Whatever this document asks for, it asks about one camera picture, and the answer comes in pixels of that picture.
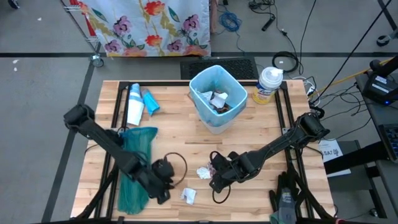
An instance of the curtain with flower print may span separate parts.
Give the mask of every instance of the curtain with flower print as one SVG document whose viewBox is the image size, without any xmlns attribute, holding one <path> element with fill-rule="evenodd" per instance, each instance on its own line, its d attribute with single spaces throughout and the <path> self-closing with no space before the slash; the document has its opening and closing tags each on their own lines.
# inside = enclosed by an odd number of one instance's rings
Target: curtain with flower print
<svg viewBox="0 0 398 224">
<path fill-rule="evenodd" d="M 209 0 L 79 0 L 109 57 L 210 56 Z"/>
</svg>

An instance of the plastic bin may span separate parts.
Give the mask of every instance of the plastic bin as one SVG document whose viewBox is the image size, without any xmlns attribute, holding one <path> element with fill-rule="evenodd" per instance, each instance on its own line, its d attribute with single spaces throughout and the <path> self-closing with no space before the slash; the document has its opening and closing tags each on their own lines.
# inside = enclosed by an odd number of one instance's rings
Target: plastic bin
<svg viewBox="0 0 398 224">
<path fill-rule="evenodd" d="M 229 128 L 233 124 L 233 119 L 246 107 L 247 91 L 219 65 L 200 72 L 190 81 L 189 88 L 200 119 L 213 134 L 222 133 Z M 231 107 L 229 111 L 218 114 L 201 95 L 215 90 L 228 94 L 226 103 Z"/>
</svg>

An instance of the wooden table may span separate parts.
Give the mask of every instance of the wooden table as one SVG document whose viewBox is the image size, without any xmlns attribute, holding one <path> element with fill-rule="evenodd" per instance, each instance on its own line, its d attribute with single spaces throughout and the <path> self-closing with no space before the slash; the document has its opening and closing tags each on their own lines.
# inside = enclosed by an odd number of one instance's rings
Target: wooden table
<svg viewBox="0 0 398 224">
<path fill-rule="evenodd" d="M 298 117 L 309 111 L 307 97 L 302 81 L 289 80 L 289 95 L 294 112 Z M 99 102 L 96 109 L 96 122 L 104 128 L 111 126 L 118 81 L 104 81 Z M 153 221 L 182 221 L 182 220 L 211 220 L 211 221 L 266 221 L 272 213 L 269 203 L 268 191 L 277 188 L 277 176 L 286 170 L 284 151 L 267 160 L 262 172 L 253 180 L 232 185 L 229 199 L 221 205 L 213 202 L 210 180 L 201 180 L 196 170 L 206 166 L 209 162 L 209 153 L 217 150 L 227 156 L 230 151 L 238 154 L 245 151 L 256 150 L 280 136 L 280 126 L 275 102 L 267 105 L 256 104 L 251 96 L 253 86 L 246 86 L 248 101 L 246 109 L 236 118 L 232 127 L 219 135 L 211 134 L 195 113 L 195 107 L 188 97 L 187 86 L 150 86 L 159 102 L 161 110 L 150 117 L 147 111 L 142 115 L 141 126 L 155 126 L 159 132 L 154 139 L 152 147 L 152 160 L 163 157 L 168 152 L 181 153 L 188 162 L 188 173 L 185 180 L 170 191 L 171 199 L 163 205 L 158 205 L 156 199 L 150 200 L 138 215 L 127 215 L 117 210 L 119 191 L 116 192 L 113 218 L 122 215 L 126 220 L 153 220 Z M 288 124 L 284 100 L 282 108 L 284 118 Z M 94 145 L 89 141 L 88 147 Z M 318 149 L 317 144 L 310 144 Z M 103 168 L 105 151 L 94 147 L 87 152 L 80 175 L 75 203 L 71 216 L 76 216 L 83 211 L 98 190 L 101 171 Z M 333 200 L 331 197 L 328 179 L 321 155 L 311 150 L 303 151 L 303 163 L 307 174 L 308 186 L 317 200 L 329 214 L 334 214 Z M 176 172 L 175 180 L 179 180 L 184 172 L 181 158 L 170 156 Z M 188 205 L 180 199 L 183 188 L 190 187 L 197 191 L 194 205 Z M 226 195 L 224 190 L 216 196 L 222 200 Z M 105 214 L 107 196 L 104 197 L 102 216 Z"/>
</svg>

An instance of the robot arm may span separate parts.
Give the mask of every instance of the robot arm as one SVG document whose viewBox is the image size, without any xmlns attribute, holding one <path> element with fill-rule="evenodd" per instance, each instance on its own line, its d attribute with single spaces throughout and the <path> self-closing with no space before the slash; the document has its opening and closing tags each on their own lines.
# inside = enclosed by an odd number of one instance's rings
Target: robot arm
<svg viewBox="0 0 398 224">
<path fill-rule="evenodd" d="M 329 132 L 321 125 L 315 114 L 305 113 L 297 118 L 289 131 L 259 150 L 244 152 L 241 155 L 231 152 L 228 155 L 229 160 L 219 152 L 212 152 L 210 161 L 216 173 L 213 175 L 210 187 L 220 193 L 223 188 L 235 181 L 242 183 L 253 179 L 260 173 L 268 158 L 288 147 L 304 147 L 309 142 L 323 138 Z"/>
<path fill-rule="evenodd" d="M 94 111 L 86 105 L 76 105 L 63 117 L 68 129 L 92 138 L 110 153 L 117 167 L 132 180 L 138 181 L 150 198 L 157 198 L 159 204 L 170 198 L 171 177 L 174 175 L 171 163 L 159 159 L 152 164 L 152 168 L 143 165 L 138 155 L 122 150 L 123 141 L 116 132 L 105 131 L 94 122 Z"/>
</svg>

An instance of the concrete floor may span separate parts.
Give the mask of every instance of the concrete floor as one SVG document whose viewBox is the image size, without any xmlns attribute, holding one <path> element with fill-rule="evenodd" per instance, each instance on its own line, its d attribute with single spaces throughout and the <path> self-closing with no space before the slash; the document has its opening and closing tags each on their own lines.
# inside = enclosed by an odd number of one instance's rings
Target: concrete floor
<svg viewBox="0 0 398 224">
<path fill-rule="evenodd" d="M 276 30 L 275 23 L 266 31 L 261 27 L 268 20 L 265 15 L 251 12 L 247 2 L 229 0 L 228 9 L 243 20 L 239 34 L 239 46 L 246 52 L 278 52 L 292 48 Z M 1 53 L 68 53 L 90 52 L 83 37 L 58 1 L 19 0 L 21 8 L 11 9 L 6 1 L 0 2 L 0 54 Z M 302 31 L 312 1 L 278 1 L 279 27 L 289 33 L 289 37 L 299 48 Z M 398 21 L 398 2 L 389 6 L 393 18 Z M 303 52 L 347 53 L 352 50 L 368 26 L 380 11 L 376 0 L 326 1 L 319 0 L 310 19 L 303 41 Z M 79 13 L 78 21 L 84 25 Z M 357 52 L 398 52 L 398 42 L 379 48 L 375 40 L 382 34 L 391 32 L 384 16 L 363 40 Z M 211 39 L 214 52 L 239 52 L 236 48 L 237 36 L 224 32 Z M 0 93 L 2 107 L 0 116 L 4 130 L 0 135 L 0 223 L 40 222 L 47 203 L 57 167 L 62 155 L 68 131 L 63 125 L 62 115 L 77 103 L 89 61 L 87 57 L 28 58 L 15 54 L 0 58 L 2 75 Z M 343 63 L 346 54 L 338 57 L 304 57 L 304 76 L 314 76 L 318 86 L 325 86 Z M 180 78 L 179 63 L 194 58 L 104 58 L 105 66 L 96 68 L 90 81 L 85 103 L 96 107 L 103 80 L 170 80 Z M 346 77 L 368 67 L 373 59 L 351 58 L 339 78 Z M 270 66 L 270 57 L 256 57 L 262 66 Z M 333 93 L 347 88 L 353 80 L 334 86 Z M 326 107 L 326 115 L 347 110 L 353 105 L 335 100 Z M 342 114 L 338 126 L 331 120 L 323 124 L 331 129 L 329 138 L 346 133 L 362 126 L 369 118 L 367 112 L 355 117 Z M 362 146 L 378 141 L 373 124 L 349 134 L 341 140 L 358 139 Z M 78 178 L 83 163 L 87 140 L 76 136 L 65 176 L 54 208 L 52 220 L 66 220 L 70 216 Z M 381 181 L 376 179 L 382 201 L 389 216 L 388 220 L 364 215 L 355 221 L 375 223 L 397 223 Z M 367 192 L 334 192 L 333 199 L 339 208 L 341 218 L 355 217 L 373 208 Z"/>
</svg>

